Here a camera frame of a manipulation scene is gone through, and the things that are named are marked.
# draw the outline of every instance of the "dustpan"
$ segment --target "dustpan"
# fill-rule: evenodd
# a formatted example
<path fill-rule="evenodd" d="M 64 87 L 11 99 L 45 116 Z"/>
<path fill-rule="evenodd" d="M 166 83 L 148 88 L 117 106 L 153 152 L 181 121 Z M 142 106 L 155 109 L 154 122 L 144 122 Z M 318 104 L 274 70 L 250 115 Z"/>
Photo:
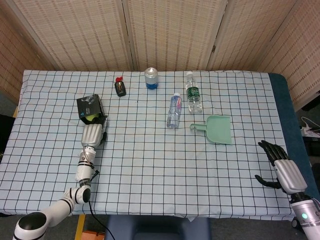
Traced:
<path fill-rule="evenodd" d="M 206 124 L 191 124 L 191 129 L 206 131 L 206 138 L 217 144 L 232 144 L 230 116 L 212 115 Z"/>

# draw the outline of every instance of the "black bottle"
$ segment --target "black bottle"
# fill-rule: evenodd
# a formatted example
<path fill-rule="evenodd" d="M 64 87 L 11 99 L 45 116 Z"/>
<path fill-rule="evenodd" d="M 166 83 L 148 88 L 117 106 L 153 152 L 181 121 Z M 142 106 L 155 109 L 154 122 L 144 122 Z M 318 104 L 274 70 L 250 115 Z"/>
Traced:
<path fill-rule="evenodd" d="M 119 96 L 119 97 L 122 97 L 122 96 L 125 96 L 127 93 L 126 93 L 126 88 L 125 88 L 125 84 L 122 82 L 124 78 L 122 76 L 120 77 L 117 77 L 115 79 L 115 84 L 114 84 L 114 87 L 115 87 L 115 91 L 116 91 L 116 94 Z"/>

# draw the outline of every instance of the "green label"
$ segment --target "green label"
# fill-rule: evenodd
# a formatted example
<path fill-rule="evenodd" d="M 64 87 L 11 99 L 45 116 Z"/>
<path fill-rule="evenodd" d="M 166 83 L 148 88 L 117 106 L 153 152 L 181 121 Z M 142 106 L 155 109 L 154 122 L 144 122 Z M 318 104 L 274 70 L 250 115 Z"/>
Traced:
<path fill-rule="evenodd" d="M 188 98 L 200 97 L 199 88 L 197 88 L 196 86 L 189 87 L 187 89 L 187 94 L 188 94 Z"/>

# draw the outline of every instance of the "blue can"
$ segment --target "blue can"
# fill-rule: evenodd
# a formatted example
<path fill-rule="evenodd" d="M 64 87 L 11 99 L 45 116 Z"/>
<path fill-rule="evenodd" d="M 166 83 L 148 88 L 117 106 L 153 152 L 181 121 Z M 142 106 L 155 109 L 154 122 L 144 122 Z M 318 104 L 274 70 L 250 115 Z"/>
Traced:
<path fill-rule="evenodd" d="M 144 71 L 145 85 L 148 89 L 156 89 L 158 87 L 158 71 L 153 67 L 149 67 Z"/>

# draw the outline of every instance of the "blue chair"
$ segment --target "blue chair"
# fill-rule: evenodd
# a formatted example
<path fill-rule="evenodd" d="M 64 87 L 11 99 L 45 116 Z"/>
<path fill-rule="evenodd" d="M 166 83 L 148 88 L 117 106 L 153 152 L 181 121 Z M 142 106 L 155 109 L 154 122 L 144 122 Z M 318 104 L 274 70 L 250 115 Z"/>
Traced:
<path fill-rule="evenodd" d="M 109 215 L 107 227 L 116 240 L 211 240 L 210 220 L 175 216 Z M 105 231 L 105 240 L 111 240 Z"/>

